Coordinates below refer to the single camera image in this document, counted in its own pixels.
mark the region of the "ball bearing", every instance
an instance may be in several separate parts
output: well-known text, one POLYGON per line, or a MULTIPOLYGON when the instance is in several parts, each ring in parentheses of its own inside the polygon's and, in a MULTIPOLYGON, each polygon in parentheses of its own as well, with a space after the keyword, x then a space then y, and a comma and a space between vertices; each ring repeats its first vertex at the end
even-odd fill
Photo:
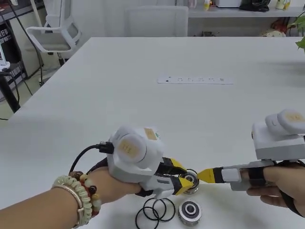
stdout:
POLYGON ((191 187, 190 189, 186 190, 184 193, 185 194, 194 194, 195 192, 198 191, 199 189, 199 179, 197 178, 197 173, 196 171, 192 170, 192 169, 187 169, 187 173, 180 175, 180 177, 185 178, 191 182, 194 183, 193 187, 191 187))
POLYGON ((202 209, 198 203, 188 199, 180 204, 178 217, 183 224, 195 226, 201 220, 202 209))

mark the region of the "potted plant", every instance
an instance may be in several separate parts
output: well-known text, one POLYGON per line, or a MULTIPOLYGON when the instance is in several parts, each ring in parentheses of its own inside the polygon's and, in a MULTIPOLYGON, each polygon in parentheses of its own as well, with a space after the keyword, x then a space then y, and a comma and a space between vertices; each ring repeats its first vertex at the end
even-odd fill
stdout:
MULTIPOLYGON (((305 16, 302 16, 302 14, 301 14, 299 17, 297 17, 297 19, 295 20, 295 22, 292 23, 292 24, 290 24, 289 27, 297 26, 298 29, 300 29, 300 28, 305 28, 305 16)), ((299 42, 296 42, 296 45, 297 45, 299 48, 303 49, 304 52, 305 52, 305 37, 303 37, 302 40, 300 40, 299 42)))

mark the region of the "shelf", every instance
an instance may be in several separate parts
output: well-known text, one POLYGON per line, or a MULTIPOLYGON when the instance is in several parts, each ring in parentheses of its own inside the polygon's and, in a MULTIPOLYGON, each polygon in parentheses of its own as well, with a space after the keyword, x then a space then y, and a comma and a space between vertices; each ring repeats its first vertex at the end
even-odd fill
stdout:
MULTIPOLYGON (((36 4, 37 9, 43 8, 44 4, 43 2, 37 3, 36 4)), ((33 11, 33 7, 30 5, 28 6, 22 6, 22 5, 18 5, 14 7, 14 10, 16 11, 16 14, 18 16, 21 16, 23 14, 29 13, 31 11, 33 11)), ((11 11, 11 9, 8 7, 7 9, 5 9, 4 11, 1 12, 3 14, 3 17, 5 20, 10 20, 12 18, 15 18, 14 13, 11 11)))
POLYGON ((290 7, 287 10, 270 9, 268 12, 253 12, 238 8, 218 8, 211 6, 208 11, 203 10, 203 5, 189 9, 189 18, 277 18, 297 17, 304 11, 303 7, 290 7))

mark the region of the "bracelet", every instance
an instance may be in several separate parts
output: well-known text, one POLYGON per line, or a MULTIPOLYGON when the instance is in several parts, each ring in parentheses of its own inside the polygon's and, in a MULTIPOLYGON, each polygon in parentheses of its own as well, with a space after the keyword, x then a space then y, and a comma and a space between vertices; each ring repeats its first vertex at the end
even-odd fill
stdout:
POLYGON ((73 196, 75 194, 77 196, 77 198, 75 198, 77 202, 78 202, 78 199, 81 200, 81 205, 78 202, 78 204, 79 204, 78 223, 73 228, 78 228, 80 226, 88 224, 92 217, 92 204, 90 203, 91 198, 88 196, 87 191, 81 185, 81 183, 71 176, 61 176, 55 180, 52 188, 54 188, 56 186, 57 187, 64 186, 64 187, 69 188, 69 189, 66 189, 66 188, 63 188, 63 189, 69 191, 73 196))
POLYGON ((82 216, 83 216, 83 211, 84 208, 82 206, 82 202, 81 202, 81 198, 77 195, 77 193, 70 187, 65 186, 65 185, 53 185, 52 188, 62 188, 65 189, 66 191, 70 192, 74 198, 76 199, 79 209, 77 209, 77 213, 78 213, 78 222, 76 223, 76 225, 73 228, 78 228, 80 226, 80 222, 82 221, 82 216))
POLYGON ((83 174, 81 171, 73 171, 69 174, 71 177, 80 181, 81 185, 87 191, 89 197, 91 198, 92 204, 92 218, 97 216, 101 210, 102 201, 100 196, 96 193, 97 187, 93 185, 93 182, 88 179, 88 175, 83 174))

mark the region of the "hand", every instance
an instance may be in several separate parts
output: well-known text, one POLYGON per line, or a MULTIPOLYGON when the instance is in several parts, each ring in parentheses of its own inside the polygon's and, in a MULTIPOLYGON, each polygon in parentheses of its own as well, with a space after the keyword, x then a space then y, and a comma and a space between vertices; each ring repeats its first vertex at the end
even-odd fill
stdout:
POLYGON ((110 176, 108 167, 99 168, 89 174, 89 178, 97 187, 102 203, 116 201, 127 194, 135 194, 141 191, 138 184, 121 182, 110 176))
POLYGON ((272 182, 271 187, 253 187, 247 191, 250 196, 260 196, 261 200, 270 205, 284 207, 286 204, 280 194, 282 190, 295 200, 295 207, 305 217, 305 168, 267 167, 264 168, 266 181, 272 182))

